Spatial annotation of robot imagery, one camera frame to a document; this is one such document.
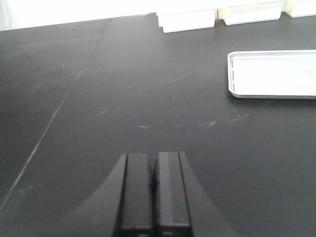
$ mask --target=black surface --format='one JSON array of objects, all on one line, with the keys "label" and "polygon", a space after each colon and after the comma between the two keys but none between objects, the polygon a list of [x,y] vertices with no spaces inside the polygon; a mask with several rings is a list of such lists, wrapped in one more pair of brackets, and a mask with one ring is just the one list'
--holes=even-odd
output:
[{"label": "black surface", "polygon": [[160,152],[155,166],[155,220],[158,237],[191,237],[179,156]]},{"label": "black surface", "polygon": [[200,186],[184,152],[179,159],[193,237],[239,237]]},{"label": "black surface", "polygon": [[227,54],[315,49],[315,22],[282,15],[164,34],[149,15],[1,32],[2,199],[102,37],[1,210],[0,234],[40,236],[122,152],[183,150],[241,237],[314,237],[316,101],[232,97]]},{"label": "black surface", "polygon": [[[121,155],[116,166],[98,189],[72,212],[40,233],[39,236],[119,236],[126,158],[126,154]],[[23,230],[20,233],[17,231],[16,236],[24,236]]]},{"label": "black surface", "polygon": [[152,174],[145,154],[128,154],[125,178],[122,237],[152,237]]}]

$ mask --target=scratch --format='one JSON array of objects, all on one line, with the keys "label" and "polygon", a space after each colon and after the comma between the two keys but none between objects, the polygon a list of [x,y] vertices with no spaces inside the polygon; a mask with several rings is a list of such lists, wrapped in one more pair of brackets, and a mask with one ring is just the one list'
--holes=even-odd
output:
[{"label": "scratch", "polygon": [[147,126],[147,125],[141,125],[141,126],[138,126],[139,128],[141,129],[150,129],[151,127],[150,126]]},{"label": "scratch", "polygon": [[271,101],[268,101],[267,103],[265,103],[263,106],[262,106],[262,108],[263,107],[266,107],[268,104],[270,104],[271,103]]},{"label": "scratch", "polygon": [[14,183],[13,183],[13,185],[11,186],[11,189],[10,189],[8,195],[5,197],[3,203],[2,203],[2,205],[1,205],[1,207],[0,207],[0,211],[2,211],[4,205],[5,205],[6,202],[8,201],[8,199],[9,199],[9,197],[10,197],[12,191],[14,190],[15,186],[17,185],[17,183],[20,181],[20,179],[21,179],[21,177],[22,177],[22,175],[23,175],[23,173],[24,173],[26,167],[28,166],[28,164],[30,163],[31,159],[33,158],[33,156],[34,156],[36,150],[38,149],[38,147],[39,147],[41,141],[43,140],[43,138],[44,138],[44,136],[46,135],[46,133],[47,133],[49,127],[50,127],[51,124],[53,123],[53,121],[54,121],[56,115],[58,114],[58,112],[59,112],[59,110],[60,110],[60,108],[63,106],[65,100],[67,99],[67,97],[68,97],[68,95],[69,95],[69,93],[70,93],[70,91],[71,91],[72,88],[74,87],[74,85],[75,85],[76,81],[78,80],[78,78],[79,78],[79,76],[80,76],[80,74],[81,74],[83,68],[86,66],[87,62],[89,61],[89,59],[90,59],[92,53],[94,52],[96,46],[97,46],[98,43],[100,42],[100,40],[101,40],[101,38],[102,38],[103,35],[104,35],[104,33],[102,33],[102,34],[100,35],[100,37],[97,39],[95,45],[93,46],[92,50],[90,51],[90,53],[89,53],[89,55],[88,55],[86,61],[85,61],[84,64],[81,66],[81,68],[80,68],[79,72],[77,73],[77,75],[76,75],[76,77],[75,77],[73,83],[71,84],[69,90],[67,91],[67,93],[66,93],[64,99],[62,100],[62,102],[60,103],[60,105],[57,107],[57,109],[56,109],[55,112],[53,113],[52,117],[49,119],[48,124],[47,124],[47,126],[46,126],[46,128],[45,128],[44,133],[43,133],[42,136],[40,137],[38,143],[36,144],[36,146],[34,147],[34,149],[33,149],[32,152],[31,152],[30,156],[29,156],[28,159],[26,160],[26,162],[25,162],[25,164],[24,164],[22,170],[20,171],[18,177],[16,178],[16,180],[15,180]]},{"label": "scratch", "polygon": [[231,120],[231,122],[237,122],[237,121],[241,120],[243,123],[245,123],[244,119],[249,117],[249,116],[250,116],[250,113],[248,113],[245,116],[242,116],[240,118],[233,119],[233,120]]},{"label": "scratch", "polygon": [[198,123],[198,127],[204,127],[204,126],[211,127],[211,126],[213,126],[215,123],[216,123],[216,120],[213,121],[213,122],[199,122],[199,123]]},{"label": "scratch", "polygon": [[229,102],[228,100],[226,100],[230,105],[231,107],[233,108],[233,110],[235,111],[235,113],[237,114],[238,118],[241,119],[241,116],[239,115],[239,113],[237,112],[236,108],[233,106],[233,104],[231,102]]}]

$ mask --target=white plastic tray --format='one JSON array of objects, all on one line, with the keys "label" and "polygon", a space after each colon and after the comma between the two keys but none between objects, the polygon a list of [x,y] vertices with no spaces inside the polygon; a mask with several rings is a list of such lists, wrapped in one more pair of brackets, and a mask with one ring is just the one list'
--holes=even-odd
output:
[{"label": "white plastic tray", "polygon": [[316,50],[232,52],[228,85],[239,98],[316,99]]}]

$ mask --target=black tabletop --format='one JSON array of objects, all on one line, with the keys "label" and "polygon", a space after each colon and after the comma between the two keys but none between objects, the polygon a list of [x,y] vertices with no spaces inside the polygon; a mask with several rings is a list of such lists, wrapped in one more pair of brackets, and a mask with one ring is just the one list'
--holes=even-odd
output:
[{"label": "black tabletop", "polygon": [[316,101],[234,98],[227,54],[315,49],[315,22],[164,34],[146,15],[1,32],[0,236],[42,236],[121,153],[185,151],[241,237],[314,237]]}]

